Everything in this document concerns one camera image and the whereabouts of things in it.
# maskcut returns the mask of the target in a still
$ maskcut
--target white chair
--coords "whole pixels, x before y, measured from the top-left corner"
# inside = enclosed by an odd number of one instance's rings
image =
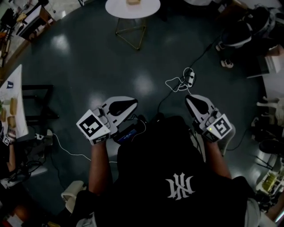
[[[80,191],[86,190],[84,182],[80,180],[73,181],[64,192],[61,193],[61,197],[64,200],[66,209],[72,213],[75,207],[77,194]]]

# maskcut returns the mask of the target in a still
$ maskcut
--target desk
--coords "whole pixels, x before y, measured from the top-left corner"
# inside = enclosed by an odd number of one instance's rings
[[[7,89],[8,81],[13,83],[13,88]],[[0,100],[17,99],[17,114],[16,120],[16,137],[20,138],[28,134],[28,126],[25,120],[23,96],[22,96],[22,65],[19,65],[15,71],[8,77],[8,79],[0,87]],[[7,111],[6,118],[10,116],[10,105],[3,105]],[[8,132],[8,122],[2,122],[4,127],[4,135]]]
[[[118,30],[119,22],[121,19],[139,19],[146,18],[154,13],[156,13],[161,6],[159,0],[142,0],[140,4],[129,5],[126,0],[107,0],[106,11],[112,16],[118,17],[118,23],[116,26],[115,34],[134,47],[136,50],[140,50],[141,43],[144,37],[146,22],[143,21],[141,26],[136,26],[132,28],[127,28],[123,30]],[[142,36],[138,46],[133,45],[127,39],[122,37],[120,34],[127,31],[142,30]]]
[[[46,24],[47,27],[50,27],[51,24],[48,22],[50,19],[52,19],[52,23],[55,22],[46,9],[44,9],[42,6],[39,6],[29,16],[27,16],[25,20],[23,20],[23,25],[18,30],[19,36],[31,41],[33,38],[39,35],[37,32],[35,32],[35,30],[40,25]]]

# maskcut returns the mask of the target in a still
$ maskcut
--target dark green floor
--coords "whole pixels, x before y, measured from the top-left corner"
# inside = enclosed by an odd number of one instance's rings
[[[55,86],[50,107],[60,119],[49,121],[49,127],[65,149],[88,157],[91,146],[76,126],[88,109],[111,96],[131,96],[139,101],[135,113],[150,120],[157,112],[158,103],[169,92],[165,81],[181,76],[184,68],[222,30],[211,19],[172,12],[168,22],[163,22],[154,15],[148,19],[143,46],[138,52],[114,35],[117,19],[106,12],[104,5],[104,1],[93,2],[58,21],[24,51],[14,66],[23,64],[24,85]],[[261,77],[246,79],[241,68],[226,70],[220,67],[219,61],[219,54],[212,48],[194,65],[197,81],[190,91],[210,98],[235,125],[237,133],[230,144],[232,148],[256,114],[255,103],[265,94],[264,86]],[[186,95],[186,92],[172,94],[161,111],[189,117]],[[109,152],[114,156],[111,159],[115,159],[113,148]],[[232,175],[243,175],[254,185],[261,169],[250,155],[257,152],[257,144],[250,140],[248,133],[241,146],[225,156]],[[64,187],[73,180],[87,183],[88,160],[68,155],[57,141],[53,160]],[[64,207],[60,197],[63,190],[50,157],[45,165],[47,173],[29,179],[24,185],[34,200],[56,214]],[[116,177],[115,164],[112,170]]]

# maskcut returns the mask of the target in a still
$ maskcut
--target white round table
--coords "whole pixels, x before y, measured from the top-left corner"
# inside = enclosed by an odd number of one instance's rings
[[[129,5],[126,2],[126,0],[107,0],[106,11],[109,14],[118,17],[118,23],[115,34],[118,35],[123,40],[125,40],[127,43],[129,43],[136,50],[140,50],[140,46],[146,29],[145,20],[143,21],[141,26],[127,28],[120,31],[118,30],[119,21],[120,19],[146,18],[156,13],[159,10],[160,6],[161,6],[160,0],[141,0],[140,4],[137,5]],[[138,47],[136,47],[135,45],[133,45],[132,43],[130,43],[128,40],[126,40],[124,37],[120,35],[122,32],[132,31],[136,29],[142,29],[142,36]]]

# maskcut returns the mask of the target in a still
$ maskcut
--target wooden block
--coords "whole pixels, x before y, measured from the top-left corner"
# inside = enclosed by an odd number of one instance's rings
[[[129,5],[137,5],[140,4],[140,0],[126,0]]]
[[[12,128],[16,127],[16,120],[14,116],[8,117],[7,121],[8,121],[8,125],[11,126]]]
[[[15,116],[17,114],[17,99],[11,98],[10,101],[10,114]]]
[[[7,111],[5,108],[2,108],[1,110],[1,121],[5,122],[6,121],[6,115],[7,115]]]

